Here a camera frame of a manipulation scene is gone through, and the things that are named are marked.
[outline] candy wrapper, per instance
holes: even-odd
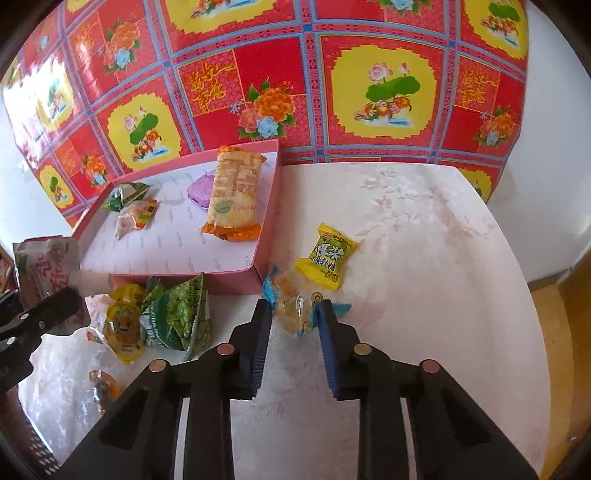
[[[165,290],[160,282],[148,293],[140,322],[148,344],[185,351],[184,360],[203,353],[211,344],[209,302],[204,274]]]
[[[59,236],[47,240],[28,240],[14,244],[22,306],[30,309],[41,300],[68,286],[70,274],[80,269],[78,241]],[[86,305],[52,328],[52,335],[71,335],[90,324]]]
[[[318,234],[320,238],[310,256],[296,260],[294,268],[314,283],[336,290],[341,282],[337,268],[345,263],[357,243],[325,223],[318,226]]]
[[[99,412],[104,415],[121,396],[121,390],[115,379],[102,370],[92,370],[88,374],[88,379],[92,382],[92,395],[99,407]]]
[[[105,200],[103,208],[111,212],[120,212],[128,203],[142,200],[149,188],[150,185],[141,182],[122,183],[113,189],[109,198]]]
[[[120,240],[126,233],[143,230],[150,223],[158,206],[156,200],[131,202],[121,210],[115,226],[115,237]]]
[[[139,322],[145,290],[125,284],[109,295],[86,299],[92,321],[86,338],[107,345],[125,365],[145,351],[145,330]]]
[[[202,232],[232,242],[258,238],[261,226],[256,222],[256,187],[265,160],[238,147],[217,149],[212,197]]]
[[[294,270],[278,272],[275,267],[263,283],[263,296],[271,303],[273,319],[290,335],[310,333],[318,325],[317,309],[324,293],[317,285]],[[350,303],[333,301],[337,318],[344,316]]]
[[[187,188],[187,196],[202,208],[209,208],[212,199],[214,175],[206,173]]]

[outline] yellow candy wrapper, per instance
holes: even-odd
[[[341,282],[337,268],[357,248],[357,242],[325,223],[318,226],[318,234],[310,256],[296,260],[294,268],[314,283],[336,290]]]
[[[137,308],[140,308],[142,306],[145,293],[145,288],[143,288],[141,285],[136,283],[126,283],[109,293],[109,297],[115,301],[126,301],[128,303],[132,303]]]
[[[139,322],[144,295],[142,286],[127,283],[86,299],[91,318],[86,338],[107,345],[125,365],[145,351],[146,332]]]
[[[127,301],[116,301],[107,309],[105,337],[125,365],[139,358],[145,350],[145,331],[139,323],[141,311]]]

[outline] metal bolt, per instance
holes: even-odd
[[[149,369],[151,372],[158,373],[161,372],[166,368],[166,361],[158,358],[157,360],[152,360],[149,365]]]
[[[234,350],[235,348],[231,343],[223,343],[217,347],[217,352],[220,355],[232,355]]]
[[[425,360],[421,365],[428,374],[436,374],[441,366],[435,360]]]
[[[367,343],[358,343],[353,347],[353,351],[357,355],[369,355],[371,353],[371,347]]]

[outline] white wall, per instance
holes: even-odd
[[[591,79],[554,24],[531,4],[528,15],[521,136],[488,205],[530,281],[591,241]]]
[[[29,169],[18,151],[8,115],[0,98],[0,244],[12,252],[12,243],[45,235],[69,235],[70,225]]]

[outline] green snack package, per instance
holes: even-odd
[[[211,344],[204,274],[170,290],[159,279],[150,279],[147,290],[139,317],[148,334],[147,344],[185,351],[185,361],[203,353]]]
[[[150,185],[141,182],[125,182],[115,187],[103,204],[105,210],[120,212],[128,203],[141,200],[148,193]]]

